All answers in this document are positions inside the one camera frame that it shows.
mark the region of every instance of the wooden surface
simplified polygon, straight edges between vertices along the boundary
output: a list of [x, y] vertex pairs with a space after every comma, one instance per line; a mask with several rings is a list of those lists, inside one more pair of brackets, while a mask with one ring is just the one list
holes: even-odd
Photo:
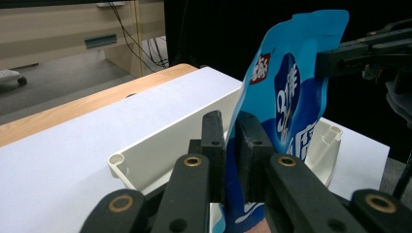
[[140, 79], [43, 111], [39, 114], [0, 125], [0, 147], [6, 146], [12, 142], [72, 118], [103, 108], [126, 98], [130, 94], [138, 93], [153, 86], [166, 83], [195, 70], [195, 67], [187, 64], [176, 65]]

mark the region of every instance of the floor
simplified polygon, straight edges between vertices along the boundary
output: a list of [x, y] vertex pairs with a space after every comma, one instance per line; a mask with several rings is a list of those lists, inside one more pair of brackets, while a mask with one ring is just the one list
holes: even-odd
[[[145, 41], [145, 74], [167, 66], [166, 38]], [[0, 84], [0, 125], [42, 112], [49, 108], [126, 83], [135, 78], [105, 59], [103, 50], [65, 57], [17, 69], [27, 85]], [[392, 194], [405, 164], [388, 159], [380, 190]], [[407, 186], [401, 201], [412, 209], [412, 186]]]

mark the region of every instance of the black cable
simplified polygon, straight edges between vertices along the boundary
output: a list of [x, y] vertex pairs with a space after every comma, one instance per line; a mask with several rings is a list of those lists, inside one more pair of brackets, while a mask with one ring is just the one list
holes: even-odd
[[153, 56], [152, 56], [152, 51], [153, 51], [153, 53], [154, 53], [155, 55], [157, 55], [157, 56], [158, 56], [158, 59], [159, 59], [159, 61], [156, 62], [157, 65], [158, 65], [158, 66], [161, 66], [161, 67], [163, 67], [163, 68], [167, 68], [167, 66], [166, 66], [166, 64], [165, 64], [165, 61], [166, 61], [166, 63], [168, 63], [168, 59], [167, 59], [167, 58], [163, 58], [163, 57], [161, 56], [161, 52], [160, 52], [160, 50], [159, 50], [159, 48], [158, 48], [156, 38], [154, 38], [153, 40], [154, 40], [154, 45], [155, 45], [155, 48], [157, 49], [157, 52], [153, 49], [151, 40], [148, 40], [148, 48], [149, 48], [149, 52], [150, 52], [150, 54], [151, 54], [151, 57], [153, 57]]
[[[163, 41], [165, 41], [166, 42], [166, 45], [167, 45], [167, 40], [166, 40], [166, 38], [163, 38], [163, 37], [158, 37], [160, 40], [163, 40]], [[163, 61], [165, 61], [166, 63], [169, 63], [169, 59], [168, 58], [162, 58], [163, 59]]]
[[119, 14], [118, 10], [116, 9], [116, 7], [114, 6], [114, 4], [113, 4], [112, 2], [110, 2], [109, 4], [110, 4], [113, 12], [114, 12], [115, 15], [116, 15], [116, 18], [118, 19], [118, 21], [119, 21], [119, 23], [120, 23], [121, 31], [122, 31], [122, 33], [123, 33], [123, 37], [124, 37], [124, 40], [126, 41], [127, 47], [130, 49], [130, 51], [131, 51], [137, 58], [139, 58], [139, 59], [143, 62], [143, 64], [146, 65], [146, 67], [148, 67], [149, 70], [151, 70], [152, 72], [154, 72], [154, 70], [153, 70], [138, 54], [136, 54], [136, 52], [130, 47], [130, 45], [128, 44], [128, 41], [127, 41], [126, 34], [127, 34], [127, 36], [139, 47], [139, 49], [149, 58], [149, 60], [150, 60], [153, 64], [157, 65], [156, 62], [153, 61], [153, 60], [149, 57], [149, 55], [145, 52], [145, 50], [143, 50], [143, 48], [139, 45], [139, 43], [137, 43], [137, 42], [133, 39], [133, 37], [130, 35], [130, 33], [129, 33], [129, 32], [126, 30], [126, 28], [123, 26], [123, 23], [121, 22], [120, 14]]
[[152, 57], [151, 54], [148, 55], [148, 54], [146, 53], [146, 51], [133, 39], [133, 37], [130, 35], [130, 33], [129, 33], [129, 32], [125, 29], [125, 27], [122, 25], [118, 10], [117, 10], [114, 6], [112, 6], [112, 9], [113, 9], [113, 11], [115, 12], [115, 15], [117, 16], [117, 18], [118, 18], [118, 20], [119, 20], [119, 22], [120, 22], [121, 28], [122, 28], [122, 30], [123, 30], [123, 35], [124, 35], [124, 32], [125, 32], [125, 33], [128, 35], [128, 37], [139, 47], [139, 49], [149, 58], [149, 60], [150, 60], [154, 65], [159, 66], [159, 67], [162, 67], [162, 68], [167, 68], [167, 67], [165, 67], [165, 66], [159, 65], [158, 62], [156, 62], [156, 61], [153, 59], [153, 57]]

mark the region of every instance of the white object on floor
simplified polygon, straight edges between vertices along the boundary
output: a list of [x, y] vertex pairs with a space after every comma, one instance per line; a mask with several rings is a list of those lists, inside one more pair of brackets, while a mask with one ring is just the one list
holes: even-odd
[[0, 83], [8, 83], [10, 81], [18, 81], [20, 85], [27, 84], [27, 79], [21, 73], [12, 70], [1, 70]]

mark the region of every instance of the plastic package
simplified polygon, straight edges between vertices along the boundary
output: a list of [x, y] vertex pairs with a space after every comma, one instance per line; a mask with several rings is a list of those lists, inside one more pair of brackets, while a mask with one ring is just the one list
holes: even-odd
[[264, 219], [264, 205], [245, 204], [237, 177], [233, 124], [238, 113], [255, 115], [277, 152], [304, 160], [326, 107], [327, 79], [315, 79], [316, 56], [338, 48], [348, 20], [342, 10], [297, 14], [264, 36], [245, 75], [229, 128], [224, 232], [246, 232]]

